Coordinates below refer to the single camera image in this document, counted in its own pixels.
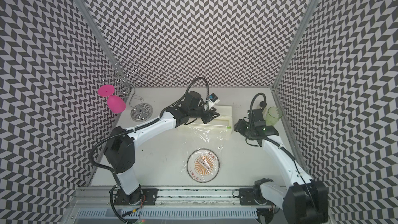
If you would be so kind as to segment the cream plastic wrap dispenser box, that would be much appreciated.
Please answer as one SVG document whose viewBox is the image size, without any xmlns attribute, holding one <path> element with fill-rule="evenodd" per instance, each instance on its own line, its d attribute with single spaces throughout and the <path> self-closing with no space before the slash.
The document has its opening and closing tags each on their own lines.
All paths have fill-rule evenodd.
<svg viewBox="0 0 398 224">
<path fill-rule="evenodd" d="M 213 121 L 204 124 L 201 119 L 198 119 L 189 125 L 183 125 L 183 127 L 199 128 L 202 130 L 226 131 L 227 135 L 231 134 L 232 128 L 227 129 L 227 126 L 232 127 L 233 125 L 232 106 L 221 105 L 217 106 L 216 110 L 220 116 Z"/>
</svg>

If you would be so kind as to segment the white plate orange pattern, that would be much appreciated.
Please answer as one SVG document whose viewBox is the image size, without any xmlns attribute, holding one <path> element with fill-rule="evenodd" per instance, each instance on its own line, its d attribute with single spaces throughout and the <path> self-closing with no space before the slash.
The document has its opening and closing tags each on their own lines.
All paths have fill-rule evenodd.
<svg viewBox="0 0 398 224">
<path fill-rule="evenodd" d="M 198 183 L 207 183 L 216 178 L 220 170 L 218 156 L 210 149 L 197 149 L 187 159 L 188 175 Z"/>
</svg>

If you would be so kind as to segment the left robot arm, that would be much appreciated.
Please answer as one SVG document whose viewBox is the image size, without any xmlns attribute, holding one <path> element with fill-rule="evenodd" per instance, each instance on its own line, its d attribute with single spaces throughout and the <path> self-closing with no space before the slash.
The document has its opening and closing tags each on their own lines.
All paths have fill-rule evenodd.
<svg viewBox="0 0 398 224">
<path fill-rule="evenodd" d="M 214 93 L 203 99 L 198 92 L 186 92 L 155 119 L 127 129 L 117 127 L 115 134 L 94 145 L 89 152 L 89 162 L 110 171 L 122 199 L 136 205 L 143 193 L 134 172 L 135 149 L 165 131 L 187 125 L 190 119 L 201 119 L 204 124 L 211 122 L 219 117 L 214 108 L 219 101 Z"/>
</svg>

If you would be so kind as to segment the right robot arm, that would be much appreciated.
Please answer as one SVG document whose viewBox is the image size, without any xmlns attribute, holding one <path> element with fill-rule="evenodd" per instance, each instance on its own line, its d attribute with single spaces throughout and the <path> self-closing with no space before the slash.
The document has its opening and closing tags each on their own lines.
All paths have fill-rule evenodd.
<svg viewBox="0 0 398 224">
<path fill-rule="evenodd" d="M 246 140 L 257 141 L 257 147 L 263 148 L 276 162 L 285 183 L 279 186 L 270 178 L 255 181 L 252 191 L 258 204 L 274 204 L 290 224 L 327 223 L 327 187 L 302 169 L 275 127 L 266 125 L 261 109 L 249 110 L 248 117 L 240 119 L 234 131 Z"/>
</svg>

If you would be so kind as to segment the green translucent plastic cup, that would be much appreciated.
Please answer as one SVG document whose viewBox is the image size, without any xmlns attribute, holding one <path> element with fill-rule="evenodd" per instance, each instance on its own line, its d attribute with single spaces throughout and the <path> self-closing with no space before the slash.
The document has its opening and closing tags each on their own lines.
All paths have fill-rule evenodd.
<svg viewBox="0 0 398 224">
<path fill-rule="evenodd" d="M 278 107 L 270 107 L 265 115 L 267 126 L 274 126 L 283 116 L 283 111 Z"/>
</svg>

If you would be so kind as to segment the small jar black lid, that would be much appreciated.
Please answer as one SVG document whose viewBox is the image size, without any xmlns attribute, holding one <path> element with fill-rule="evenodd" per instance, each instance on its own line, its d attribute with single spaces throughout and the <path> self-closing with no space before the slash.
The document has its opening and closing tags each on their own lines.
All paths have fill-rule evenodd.
<svg viewBox="0 0 398 224">
<path fill-rule="evenodd" d="M 265 101 L 261 101 L 259 106 L 261 107 L 262 110 L 264 110 L 267 107 L 267 103 Z"/>
</svg>

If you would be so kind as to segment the pink plastic wine glass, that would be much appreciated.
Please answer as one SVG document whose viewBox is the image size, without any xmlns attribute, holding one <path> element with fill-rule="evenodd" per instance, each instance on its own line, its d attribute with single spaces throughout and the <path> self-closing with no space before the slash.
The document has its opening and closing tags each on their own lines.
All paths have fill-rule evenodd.
<svg viewBox="0 0 398 224">
<path fill-rule="evenodd" d="M 97 91 L 99 96 L 107 98 L 107 105 L 109 109 L 113 113 L 119 114 L 126 109 L 126 104 L 121 97 L 114 95 L 115 92 L 116 92 L 115 87 L 110 84 L 99 87 Z"/>
</svg>

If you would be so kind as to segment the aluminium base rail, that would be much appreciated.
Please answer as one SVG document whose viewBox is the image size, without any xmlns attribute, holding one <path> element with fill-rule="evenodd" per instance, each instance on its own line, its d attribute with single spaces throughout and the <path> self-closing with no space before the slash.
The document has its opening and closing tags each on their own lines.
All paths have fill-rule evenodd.
<svg viewBox="0 0 398 224">
<path fill-rule="evenodd" d="M 109 202 L 111 186 L 78 187 L 75 198 L 98 199 Z M 145 201 L 144 206 L 157 207 L 233 207 L 255 206 L 270 208 L 276 200 L 255 197 L 252 187 L 142 187 L 138 190 L 138 200 L 129 204 L 123 190 L 115 188 L 115 206 L 135 206 L 138 200 Z"/>
</svg>

